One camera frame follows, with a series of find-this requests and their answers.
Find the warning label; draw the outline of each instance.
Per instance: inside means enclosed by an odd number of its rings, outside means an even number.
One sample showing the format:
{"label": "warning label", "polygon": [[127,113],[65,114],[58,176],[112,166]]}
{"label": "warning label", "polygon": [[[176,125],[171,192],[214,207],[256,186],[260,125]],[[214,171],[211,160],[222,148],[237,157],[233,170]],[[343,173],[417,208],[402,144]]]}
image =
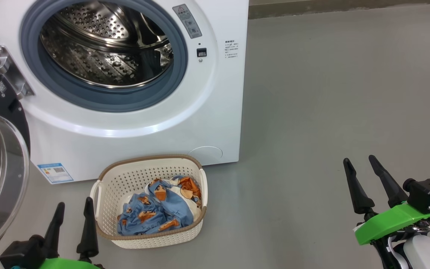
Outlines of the warning label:
{"label": "warning label", "polygon": [[177,16],[184,24],[190,38],[196,38],[196,37],[202,36],[202,32],[200,31],[200,28],[198,27],[198,24],[195,21],[194,17],[192,16],[190,10],[188,10],[187,5],[185,4],[179,5],[176,7],[172,7],[172,9],[174,10],[175,13],[177,13]]}
{"label": "warning label", "polygon": [[40,164],[37,167],[51,184],[74,181],[61,163]]}
{"label": "warning label", "polygon": [[225,41],[225,59],[239,56],[239,43],[234,40]]}

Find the wall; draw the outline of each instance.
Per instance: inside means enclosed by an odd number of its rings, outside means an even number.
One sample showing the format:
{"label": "wall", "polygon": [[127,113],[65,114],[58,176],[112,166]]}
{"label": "wall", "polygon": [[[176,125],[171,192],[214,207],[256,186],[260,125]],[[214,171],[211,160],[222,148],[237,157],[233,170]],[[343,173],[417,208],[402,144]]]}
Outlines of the wall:
{"label": "wall", "polygon": [[430,4],[430,0],[250,0],[249,19]]}

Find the cartoon print fabric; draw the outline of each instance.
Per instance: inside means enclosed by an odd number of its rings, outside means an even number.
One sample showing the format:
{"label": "cartoon print fabric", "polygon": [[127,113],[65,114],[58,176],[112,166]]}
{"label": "cartoon print fabric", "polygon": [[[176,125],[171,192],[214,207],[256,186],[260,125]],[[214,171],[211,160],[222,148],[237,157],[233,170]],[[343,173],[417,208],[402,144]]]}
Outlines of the cartoon print fabric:
{"label": "cartoon print fabric", "polygon": [[134,194],[118,216],[120,235],[150,235],[186,227],[201,213],[201,191],[190,177],[156,179]]}

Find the laundry basket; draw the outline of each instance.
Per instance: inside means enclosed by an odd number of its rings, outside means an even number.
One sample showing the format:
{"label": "laundry basket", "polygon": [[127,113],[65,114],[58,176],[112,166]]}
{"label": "laundry basket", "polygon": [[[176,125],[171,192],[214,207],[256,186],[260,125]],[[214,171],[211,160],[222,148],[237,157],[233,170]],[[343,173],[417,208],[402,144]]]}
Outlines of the laundry basket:
{"label": "laundry basket", "polygon": [[[133,194],[140,194],[154,179],[184,175],[194,179],[202,191],[202,213],[184,228],[152,235],[121,236],[117,233],[117,216]],[[97,232],[123,248],[164,247],[195,238],[202,228],[207,210],[207,178],[200,163],[187,155],[159,155],[116,162],[107,167],[91,189],[96,208]]]}

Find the gray floor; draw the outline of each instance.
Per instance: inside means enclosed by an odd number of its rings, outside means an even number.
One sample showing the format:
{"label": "gray floor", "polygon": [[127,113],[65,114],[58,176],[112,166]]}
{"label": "gray floor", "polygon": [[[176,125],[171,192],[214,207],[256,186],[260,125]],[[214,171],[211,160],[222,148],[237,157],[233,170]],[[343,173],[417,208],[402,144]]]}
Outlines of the gray floor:
{"label": "gray floor", "polygon": [[[342,160],[387,209],[375,154],[402,183],[430,177],[430,6],[249,22],[241,159],[207,167],[200,235],[182,245],[124,250],[100,238],[94,258],[116,268],[373,268],[356,244]],[[92,182],[50,186],[34,169],[0,253],[44,234],[66,202],[62,257],[76,259]]]}

